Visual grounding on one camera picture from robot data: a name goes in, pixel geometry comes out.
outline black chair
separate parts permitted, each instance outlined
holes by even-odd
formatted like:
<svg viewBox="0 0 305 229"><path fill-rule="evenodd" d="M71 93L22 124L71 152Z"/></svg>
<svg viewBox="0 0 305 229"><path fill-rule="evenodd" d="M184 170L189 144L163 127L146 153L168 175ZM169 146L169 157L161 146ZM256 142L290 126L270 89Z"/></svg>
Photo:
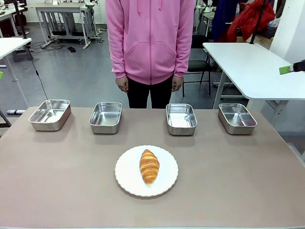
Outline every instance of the black chair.
<svg viewBox="0 0 305 229"><path fill-rule="evenodd" d="M209 40L204 35L193 35L191 49L203 49L203 43L209 42ZM194 60L189 61L187 74L199 74L202 73L200 81L188 81L182 84L182 96L184 97L184 84L185 83L202 83L209 82L209 95L211 95L211 70L212 67L208 63L209 55L207 55L206 60ZM209 80L203 80L203 75L205 72L209 73Z"/></svg>

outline pink hoodie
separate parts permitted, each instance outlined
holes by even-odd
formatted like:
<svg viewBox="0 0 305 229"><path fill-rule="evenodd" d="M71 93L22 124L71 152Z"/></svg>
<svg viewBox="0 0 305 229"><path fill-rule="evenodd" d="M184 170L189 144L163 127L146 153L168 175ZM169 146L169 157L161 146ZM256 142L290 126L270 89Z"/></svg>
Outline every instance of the pink hoodie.
<svg viewBox="0 0 305 229"><path fill-rule="evenodd" d="M194 0L106 0L112 72L144 84L183 77Z"/></svg>

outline table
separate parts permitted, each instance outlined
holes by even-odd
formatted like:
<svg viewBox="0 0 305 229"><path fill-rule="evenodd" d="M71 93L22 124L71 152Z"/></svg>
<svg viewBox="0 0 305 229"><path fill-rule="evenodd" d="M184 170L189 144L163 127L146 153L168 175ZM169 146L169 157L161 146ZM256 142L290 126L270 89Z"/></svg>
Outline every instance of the table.
<svg viewBox="0 0 305 229"><path fill-rule="evenodd" d="M18 37L19 35L18 35L18 32L17 32L14 17L13 17L13 13L15 13L16 10L15 9L10 9L10 10L4 10L4 12L5 12L5 14L0 15L0 21L10 19L10 23L13 27L15 37ZM0 28L0 38L2 38L2 37L3 37L3 34L2 34L2 31L1 31L1 28ZM0 68L6 68L6 65L0 65Z"/></svg>
<svg viewBox="0 0 305 229"><path fill-rule="evenodd" d="M250 99L247 107L250 110L261 111L267 101L275 109L272 123L289 100L305 100L305 73L280 75L279 68L291 64L262 46L249 43L204 43L203 46L223 70L214 109L218 108L226 77Z"/></svg>
<svg viewBox="0 0 305 229"><path fill-rule="evenodd" d="M27 99L25 98L25 95L18 82L18 79L16 78L16 75L14 73L14 70L10 64L10 60L7 57L7 55L12 53L13 51L19 49L23 45L26 45L31 40L32 40L31 38L23 39L23 38L19 38L19 37L0 38L0 59L3 58L4 63L10 72L12 82L17 86L17 89L20 91L25 108L29 107Z"/></svg>
<svg viewBox="0 0 305 229"><path fill-rule="evenodd" d="M101 37L97 35L95 20L92 15L93 6L94 5L92 4L87 5L86 3L63 2L59 5L53 5L52 3L35 3L29 5L28 7L36 9L38 21L46 46L51 43L47 40L47 37L55 39L84 39L85 46L83 47L83 50L85 50L91 43L88 37L90 39L102 40ZM82 36L74 32L76 30L76 26L73 13L78 13L80 15ZM63 20L62 25L64 25L65 34L54 34L55 31L62 31L61 26L54 23L58 20L61 23L61 18ZM47 36L44 34L42 23L44 24Z"/></svg>
<svg viewBox="0 0 305 229"><path fill-rule="evenodd" d="M0 139L1 226L305 225L305 168L260 113L253 135L232 136L216 110L195 110L195 135L179 137L158 109L124 109L117 134L95 135L92 110L72 108L60 131L36 132L31 107ZM179 176L167 193L137 198L115 181L116 161L138 145L175 157Z"/></svg>

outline black pants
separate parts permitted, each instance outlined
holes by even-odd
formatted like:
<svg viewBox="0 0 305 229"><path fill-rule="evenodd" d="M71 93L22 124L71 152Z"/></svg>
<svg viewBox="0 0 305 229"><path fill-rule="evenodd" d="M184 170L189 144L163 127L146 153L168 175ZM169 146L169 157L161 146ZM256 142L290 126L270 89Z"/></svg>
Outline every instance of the black pants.
<svg viewBox="0 0 305 229"><path fill-rule="evenodd" d="M171 76L167 80L153 84L146 85L138 83L128 78L128 100L130 108L146 108L149 91L151 92L152 108L165 109L170 102L172 95L172 80Z"/></svg>

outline chair leg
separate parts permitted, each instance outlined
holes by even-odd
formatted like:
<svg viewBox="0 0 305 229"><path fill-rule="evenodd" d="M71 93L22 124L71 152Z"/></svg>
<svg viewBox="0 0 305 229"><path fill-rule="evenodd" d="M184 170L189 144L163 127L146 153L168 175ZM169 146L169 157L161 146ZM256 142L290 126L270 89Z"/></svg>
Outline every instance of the chair leg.
<svg viewBox="0 0 305 229"><path fill-rule="evenodd" d="M209 95L211 95L211 71L209 71Z"/></svg>
<svg viewBox="0 0 305 229"><path fill-rule="evenodd" d="M184 97L184 82L182 84L182 96Z"/></svg>
<svg viewBox="0 0 305 229"><path fill-rule="evenodd" d="M202 72L202 76L201 76L201 79L200 79L200 83L202 83L203 75L204 75L204 72Z"/></svg>

